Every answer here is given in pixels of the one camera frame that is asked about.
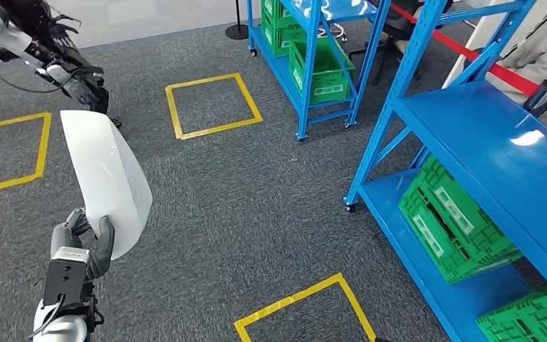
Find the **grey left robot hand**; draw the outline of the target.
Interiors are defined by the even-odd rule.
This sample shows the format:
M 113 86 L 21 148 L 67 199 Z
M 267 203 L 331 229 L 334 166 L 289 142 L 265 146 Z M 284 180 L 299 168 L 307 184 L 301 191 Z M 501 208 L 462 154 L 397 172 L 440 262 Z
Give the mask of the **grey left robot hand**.
M 93 281 L 105 275 L 110 268 L 110 260 L 113 254 L 115 241 L 115 230 L 108 217 L 102 217 L 99 221 L 100 236 L 95 238 L 97 247 L 95 251 L 89 251 L 88 268 L 86 280 Z M 83 208 L 75 208 L 67 217 L 66 221 L 56 225 L 51 235 L 51 258 L 61 247 L 73 247 L 82 249 L 83 245 L 80 236 L 86 232 L 94 231 L 86 217 Z

